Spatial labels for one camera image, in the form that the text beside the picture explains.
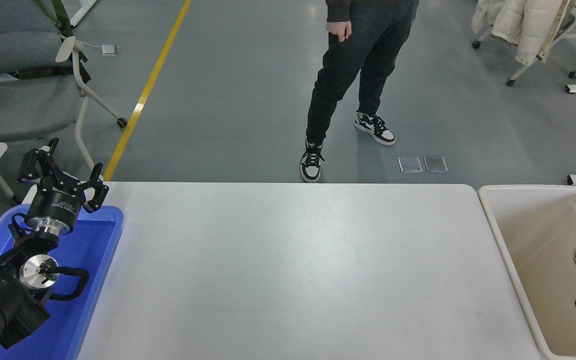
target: yellow floor line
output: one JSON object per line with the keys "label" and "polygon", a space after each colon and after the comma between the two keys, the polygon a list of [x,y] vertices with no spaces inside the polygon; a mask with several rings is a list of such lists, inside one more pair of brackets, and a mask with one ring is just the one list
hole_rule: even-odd
{"label": "yellow floor line", "polygon": [[155,64],[155,67],[152,69],[152,72],[150,73],[150,77],[146,82],[146,86],[143,88],[143,91],[141,92],[139,102],[137,102],[137,105],[135,105],[134,110],[132,111],[132,115],[130,116],[130,120],[128,120],[128,125],[123,130],[121,139],[119,139],[117,147],[114,149],[112,157],[110,157],[108,166],[105,168],[105,171],[103,172],[103,180],[105,182],[110,181],[110,179],[113,177],[113,174],[115,173],[115,169],[117,169],[117,164],[119,164],[119,160],[121,159],[124,153],[126,144],[128,144],[128,140],[130,139],[130,136],[133,134],[133,130],[137,125],[137,120],[139,120],[139,116],[141,116],[142,114],[144,105],[146,105],[148,96],[151,95],[151,90],[155,85],[155,81],[157,81],[157,77],[160,75],[160,70],[162,70],[162,66],[166,61],[166,57],[168,56],[170,47],[172,46],[172,43],[175,41],[175,37],[177,36],[179,27],[181,26],[181,23],[184,20],[184,17],[186,16],[186,12],[188,11],[188,7],[190,6],[191,2],[192,0],[185,0],[185,3],[183,3],[183,7],[179,12],[179,16],[176,18],[176,21],[174,22],[174,26],[172,27],[172,30],[170,30],[170,34],[168,34],[166,43],[164,44],[164,48],[161,50],[159,58],[157,59],[157,63]]}

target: beige bin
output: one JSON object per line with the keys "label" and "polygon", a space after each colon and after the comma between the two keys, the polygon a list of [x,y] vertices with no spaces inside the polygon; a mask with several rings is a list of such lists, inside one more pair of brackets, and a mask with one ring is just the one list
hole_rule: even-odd
{"label": "beige bin", "polygon": [[478,196],[542,357],[576,359],[576,186],[483,186]]}

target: hand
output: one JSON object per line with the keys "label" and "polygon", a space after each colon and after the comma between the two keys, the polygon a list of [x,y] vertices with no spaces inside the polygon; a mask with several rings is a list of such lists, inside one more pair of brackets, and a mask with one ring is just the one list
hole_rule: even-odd
{"label": "hand", "polygon": [[350,21],[327,22],[326,30],[330,34],[338,36],[339,43],[343,43],[344,40],[348,39],[350,37],[350,34],[353,33],[353,27],[350,24]]}

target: black and white sneaker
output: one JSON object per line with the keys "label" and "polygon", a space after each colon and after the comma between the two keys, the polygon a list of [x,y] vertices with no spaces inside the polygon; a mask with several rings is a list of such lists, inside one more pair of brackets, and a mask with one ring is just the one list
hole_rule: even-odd
{"label": "black and white sneaker", "polygon": [[395,136],[386,128],[386,123],[384,123],[382,118],[376,114],[368,115],[363,112],[357,112],[354,127],[370,134],[374,141],[381,145],[395,145]]}
{"label": "black and white sneaker", "polygon": [[320,180],[320,161],[326,161],[322,157],[322,144],[309,143],[306,140],[306,151],[299,162],[299,173],[304,182],[316,183]]}

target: plastic bin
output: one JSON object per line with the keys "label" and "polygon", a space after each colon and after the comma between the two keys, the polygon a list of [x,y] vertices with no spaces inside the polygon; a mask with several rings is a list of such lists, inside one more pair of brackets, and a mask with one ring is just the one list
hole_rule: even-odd
{"label": "plastic bin", "polygon": [[483,186],[478,196],[544,359],[576,359],[576,186]]}
{"label": "plastic bin", "polygon": [[[8,225],[15,213],[25,214],[30,205],[18,205],[0,217],[0,255],[12,248]],[[75,360],[82,347],[99,293],[121,236],[124,214],[118,207],[102,206],[92,214],[82,210],[73,232],[59,237],[50,251],[59,265],[86,269],[90,278],[82,294],[71,301],[49,300],[50,318],[30,336],[9,349],[0,347],[0,360]],[[60,276],[56,294],[70,294],[78,278]]]}

